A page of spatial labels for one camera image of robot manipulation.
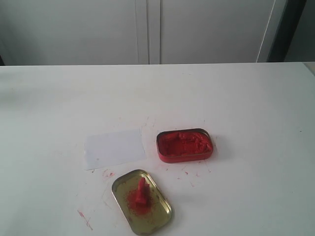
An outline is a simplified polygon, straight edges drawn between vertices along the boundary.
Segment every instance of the red paste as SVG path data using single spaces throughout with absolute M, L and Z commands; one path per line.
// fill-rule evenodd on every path
M 145 178 L 141 178 L 138 188 L 131 190 L 127 196 L 128 207 L 136 215 L 145 215 L 151 211 L 151 201 L 150 185 Z
M 158 139 L 159 151 L 164 156 L 184 156 L 212 150 L 210 139 L 200 132 L 173 132 Z

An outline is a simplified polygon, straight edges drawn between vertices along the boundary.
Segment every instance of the red tin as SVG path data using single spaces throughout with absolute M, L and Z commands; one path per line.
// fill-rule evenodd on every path
M 204 129 L 173 130 L 158 134 L 157 151 L 167 163 L 197 161 L 209 158 L 213 145 Z

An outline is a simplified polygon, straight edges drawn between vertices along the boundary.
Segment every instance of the cabinet door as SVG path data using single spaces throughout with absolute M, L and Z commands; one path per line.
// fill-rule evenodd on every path
M 160 30 L 158 60 L 162 64 L 266 61 L 286 3 L 286 0 L 158 1 L 160 26 L 151 28 L 155 19 L 149 14 L 149 39 L 152 40 L 152 32 Z M 151 50 L 157 51 L 151 47 L 150 42 L 150 58 Z
M 2 0 L 7 65 L 147 64 L 146 0 Z

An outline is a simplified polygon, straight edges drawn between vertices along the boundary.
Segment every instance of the white card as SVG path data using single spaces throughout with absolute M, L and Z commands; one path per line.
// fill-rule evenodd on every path
M 145 158 L 140 129 L 93 135 L 86 139 L 86 170 Z

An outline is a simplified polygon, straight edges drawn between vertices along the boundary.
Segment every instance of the open tin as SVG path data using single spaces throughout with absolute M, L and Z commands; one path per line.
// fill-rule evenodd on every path
M 139 208 L 133 200 L 141 178 L 145 178 L 149 184 L 150 200 L 147 206 Z M 114 181 L 112 191 L 132 231 L 137 235 L 154 233 L 172 217 L 170 204 L 144 170 L 134 170 L 119 177 Z
M 213 145 L 204 129 L 173 130 L 157 135 L 157 152 L 167 163 L 197 161 L 209 158 Z

